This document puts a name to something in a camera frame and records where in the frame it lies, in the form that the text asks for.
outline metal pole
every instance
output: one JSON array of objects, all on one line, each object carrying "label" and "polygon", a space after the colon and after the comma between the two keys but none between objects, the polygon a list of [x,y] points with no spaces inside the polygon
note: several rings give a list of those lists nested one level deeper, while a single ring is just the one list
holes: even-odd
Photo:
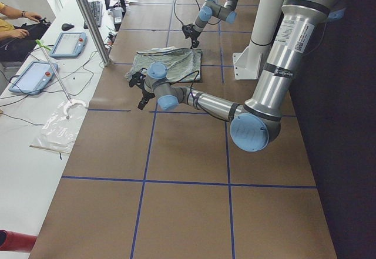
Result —
[{"label": "metal pole", "polygon": [[99,33],[99,29],[96,26],[96,22],[94,20],[93,14],[91,13],[88,0],[76,0],[78,7],[80,8],[81,14],[88,25],[90,34],[94,40],[94,44],[96,46],[97,51],[99,52],[100,57],[102,58],[103,64],[105,66],[110,64],[110,57],[108,55],[108,51],[105,48],[105,44],[103,43],[102,37]]}]

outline tablet device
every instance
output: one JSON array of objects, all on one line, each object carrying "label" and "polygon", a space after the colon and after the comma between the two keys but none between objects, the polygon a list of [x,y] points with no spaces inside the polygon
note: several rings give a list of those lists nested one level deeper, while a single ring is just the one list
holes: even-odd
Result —
[{"label": "tablet device", "polygon": [[76,58],[83,51],[86,41],[84,32],[62,32],[51,50],[50,57]]},{"label": "tablet device", "polygon": [[24,93],[26,95],[37,95],[43,90],[53,78],[54,72],[48,62],[33,61],[19,75],[14,83],[11,83],[9,91]]}]

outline dark wall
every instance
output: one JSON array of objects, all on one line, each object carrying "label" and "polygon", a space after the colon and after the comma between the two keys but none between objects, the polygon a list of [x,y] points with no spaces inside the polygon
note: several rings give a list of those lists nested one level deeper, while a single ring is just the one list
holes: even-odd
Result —
[{"label": "dark wall", "polygon": [[376,0],[347,4],[290,92],[338,259],[375,259]]}]

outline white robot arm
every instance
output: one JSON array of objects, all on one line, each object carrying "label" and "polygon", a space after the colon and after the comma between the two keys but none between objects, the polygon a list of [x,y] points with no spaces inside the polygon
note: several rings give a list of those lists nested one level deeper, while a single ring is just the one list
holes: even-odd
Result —
[{"label": "white robot arm", "polygon": [[139,108],[142,109],[154,96],[163,110],[172,110],[179,103],[186,103],[231,122],[231,138],[239,148],[248,152],[264,149],[280,132],[280,106],[314,28],[328,17],[340,18],[343,15],[343,9],[333,12],[340,1],[284,0],[284,18],[277,36],[253,96],[243,105],[191,87],[174,87],[166,79],[165,66],[156,62],[147,70],[147,75],[138,72],[130,81],[130,86],[138,85],[143,91]]}]

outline keyboard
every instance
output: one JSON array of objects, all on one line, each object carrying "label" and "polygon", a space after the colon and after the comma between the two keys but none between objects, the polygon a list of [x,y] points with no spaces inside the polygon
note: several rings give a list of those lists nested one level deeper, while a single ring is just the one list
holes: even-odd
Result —
[{"label": "keyboard", "polygon": [[[89,7],[91,12],[93,13],[94,20],[96,22],[96,26],[100,27],[102,24],[102,2],[99,1],[92,1],[89,2]],[[83,24],[84,29],[88,28],[86,22]]]}]

